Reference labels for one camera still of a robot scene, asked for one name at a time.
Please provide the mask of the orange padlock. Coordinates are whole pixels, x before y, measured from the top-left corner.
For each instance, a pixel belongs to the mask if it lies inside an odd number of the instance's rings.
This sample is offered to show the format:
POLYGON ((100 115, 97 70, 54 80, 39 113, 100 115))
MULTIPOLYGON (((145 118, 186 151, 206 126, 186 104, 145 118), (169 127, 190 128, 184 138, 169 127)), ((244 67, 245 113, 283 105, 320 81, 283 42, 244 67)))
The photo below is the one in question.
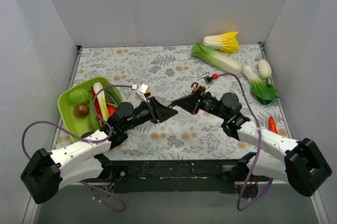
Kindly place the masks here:
POLYGON ((192 91, 195 92, 198 89, 199 84, 197 82, 192 83, 191 88, 192 91))

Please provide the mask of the yellow padlock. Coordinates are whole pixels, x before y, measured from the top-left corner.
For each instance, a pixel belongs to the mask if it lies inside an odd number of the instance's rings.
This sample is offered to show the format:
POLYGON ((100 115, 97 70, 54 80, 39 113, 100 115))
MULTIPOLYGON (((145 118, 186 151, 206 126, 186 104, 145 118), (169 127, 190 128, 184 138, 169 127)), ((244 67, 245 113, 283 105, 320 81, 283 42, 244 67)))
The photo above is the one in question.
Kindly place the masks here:
POLYGON ((147 90, 146 92, 145 92, 145 94, 144 94, 146 97, 147 96, 150 96, 151 95, 151 92, 149 91, 149 90, 147 90))

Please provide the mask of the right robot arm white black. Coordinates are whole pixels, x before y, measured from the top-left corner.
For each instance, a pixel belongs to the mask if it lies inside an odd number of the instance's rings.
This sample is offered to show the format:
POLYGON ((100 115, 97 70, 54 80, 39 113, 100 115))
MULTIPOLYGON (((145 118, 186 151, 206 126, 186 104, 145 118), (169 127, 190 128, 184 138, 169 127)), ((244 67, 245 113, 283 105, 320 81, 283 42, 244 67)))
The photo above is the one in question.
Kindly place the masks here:
POLYGON ((190 95, 174 100, 171 106, 178 106, 191 114, 202 110, 221 118, 224 120, 221 127, 227 136, 260 147, 274 157, 265 159, 256 154, 252 159, 243 157, 243 164, 238 167, 243 180, 248 181, 255 176, 273 178, 310 197, 332 174, 314 141, 308 138, 302 141, 290 139, 258 127, 256 122, 240 112, 242 105, 234 93, 227 92, 217 100, 199 87, 190 95))

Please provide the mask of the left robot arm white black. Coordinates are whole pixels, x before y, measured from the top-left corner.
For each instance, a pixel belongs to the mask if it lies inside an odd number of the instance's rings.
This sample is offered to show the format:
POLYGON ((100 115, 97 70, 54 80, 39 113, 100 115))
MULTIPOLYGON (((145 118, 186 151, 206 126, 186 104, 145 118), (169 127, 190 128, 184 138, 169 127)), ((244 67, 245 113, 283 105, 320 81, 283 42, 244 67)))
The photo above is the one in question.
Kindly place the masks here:
POLYGON ((151 97, 138 107, 121 103, 107 123, 67 147, 54 151, 41 148, 34 152, 21 174, 21 180, 36 204, 51 199, 59 189, 85 179, 108 181, 112 169, 96 158, 127 139, 127 131, 147 121, 161 123, 177 115, 178 111, 151 97))

